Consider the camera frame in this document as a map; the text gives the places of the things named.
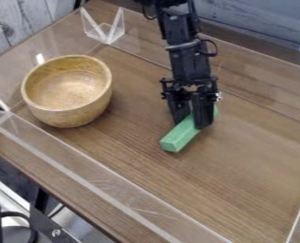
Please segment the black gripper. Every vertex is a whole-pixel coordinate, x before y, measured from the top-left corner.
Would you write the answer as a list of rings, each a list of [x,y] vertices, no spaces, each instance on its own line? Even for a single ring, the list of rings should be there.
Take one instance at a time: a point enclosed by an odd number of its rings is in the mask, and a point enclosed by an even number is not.
[[[218,100],[218,78],[213,75],[210,63],[217,51],[210,52],[207,44],[217,47],[211,40],[194,40],[169,46],[171,77],[161,79],[162,97],[167,100],[173,121],[179,123],[190,114],[191,100],[197,129],[213,124],[214,102]]]

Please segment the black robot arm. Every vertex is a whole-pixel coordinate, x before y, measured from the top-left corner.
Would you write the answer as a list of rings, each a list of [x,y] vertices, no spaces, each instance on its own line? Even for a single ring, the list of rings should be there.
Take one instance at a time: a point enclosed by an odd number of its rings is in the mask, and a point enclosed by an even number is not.
[[[171,78],[162,78],[162,97],[173,120],[179,123],[193,116],[197,129],[213,124],[214,104],[221,99],[218,77],[211,73],[210,58],[218,50],[209,51],[210,39],[202,39],[199,19],[193,0],[139,0],[143,17],[158,20],[167,46]]]

